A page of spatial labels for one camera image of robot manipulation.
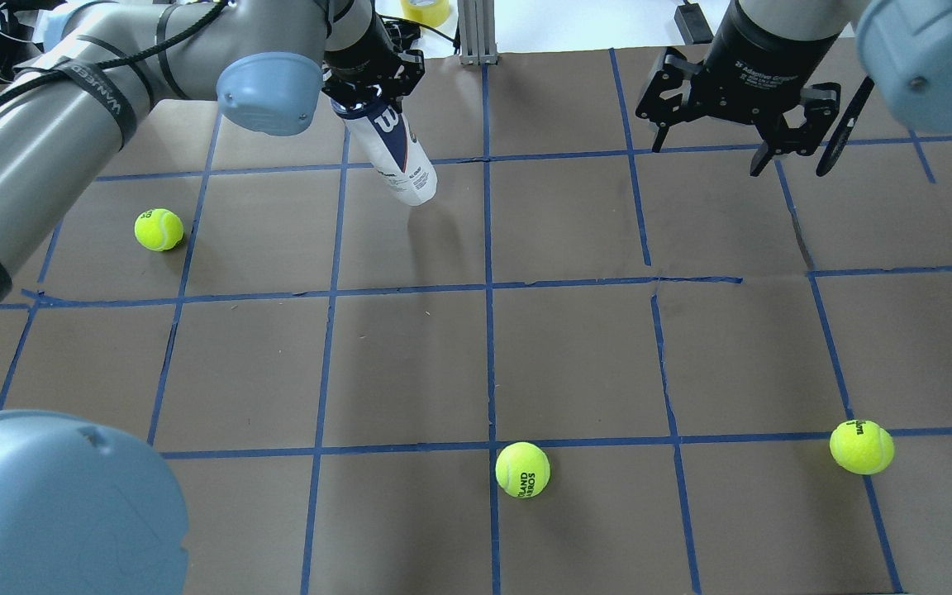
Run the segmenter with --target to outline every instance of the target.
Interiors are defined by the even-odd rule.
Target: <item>metal bracket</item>
[[[498,64],[494,0],[458,0],[461,64]]]

